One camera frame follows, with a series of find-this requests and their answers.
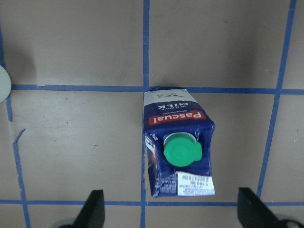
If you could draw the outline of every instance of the milk carton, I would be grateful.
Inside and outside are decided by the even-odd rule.
[[[214,195],[215,124],[186,89],[144,94],[143,134],[153,197]]]

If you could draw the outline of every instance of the small print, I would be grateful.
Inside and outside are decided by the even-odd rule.
[[[207,196],[214,194],[212,177],[178,172],[178,196]]]

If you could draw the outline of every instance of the white label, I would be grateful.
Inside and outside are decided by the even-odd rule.
[[[193,101],[196,100],[188,93],[186,89],[167,89],[155,90],[144,93],[143,105],[150,105],[159,102],[171,101]]]
[[[194,175],[187,172],[178,172],[178,196],[207,196],[214,195],[212,177]]]

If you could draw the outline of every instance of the black object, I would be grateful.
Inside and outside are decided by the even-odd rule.
[[[59,228],[102,228],[105,222],[104,191],[93,190],[73,225]]]
[[[239,188],[237,217],[243,228],[304,228],[293,220],[279,220],[250,188]]]

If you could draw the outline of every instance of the red label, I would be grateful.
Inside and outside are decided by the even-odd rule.
[[[149,125],[156,125],[165,122],[180,121],[180,120],[204,120],[204,119],[206,119],[206,117],[203,112],[193,110],[188,113],[152,116],[149,118]]]

